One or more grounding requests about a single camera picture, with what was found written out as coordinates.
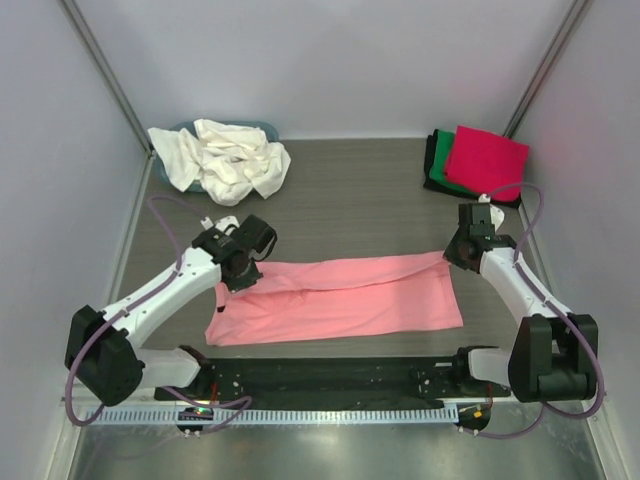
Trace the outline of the pink t-shirt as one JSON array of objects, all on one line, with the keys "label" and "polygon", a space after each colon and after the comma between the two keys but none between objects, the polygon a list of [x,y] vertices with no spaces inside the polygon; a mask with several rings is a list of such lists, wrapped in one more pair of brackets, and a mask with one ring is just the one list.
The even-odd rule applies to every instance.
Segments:
[{"label": "pink t-shirt", "polygon": [[215,288],[205,331],[212,346],[438,331],[463,325],[449,264],[439,252],[265,262],[262,278],[233,293]]}]

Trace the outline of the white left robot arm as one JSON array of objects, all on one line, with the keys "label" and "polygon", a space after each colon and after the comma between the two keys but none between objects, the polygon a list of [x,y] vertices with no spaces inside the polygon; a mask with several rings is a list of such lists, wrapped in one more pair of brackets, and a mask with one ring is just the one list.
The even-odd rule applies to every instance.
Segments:
[{"label": "white left robot arm", "polygon": [[116,406],[140,389],[172,387],[205,397],[213,375],[190,347],[149,350],[146,340],[201,293],[223,285],[231,293],[255,285],[258,263],[277,233],[255,215],[206,220],[204,230],[176,261],[127,297],[101,309],[85,306],[71,321],[65,366],[104,406]]}]

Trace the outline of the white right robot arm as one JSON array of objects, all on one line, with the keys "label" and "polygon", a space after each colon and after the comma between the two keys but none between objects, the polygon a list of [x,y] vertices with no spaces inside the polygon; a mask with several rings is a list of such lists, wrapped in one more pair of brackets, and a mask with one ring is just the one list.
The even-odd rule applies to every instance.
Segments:
[{"label": "white right robot arm", "polygon": [[518,331],[509,351],[461,348],[463,363],[450,372],[453,388],[469,396],[492,382],[508,388],[523,403],[594,398],[602,379],[595,320],[572,312],[553,297],[516,256],[516,242],[497,232],[493,210],[488,203],[460,204],[457,230],[444,259],[487,281]]}]

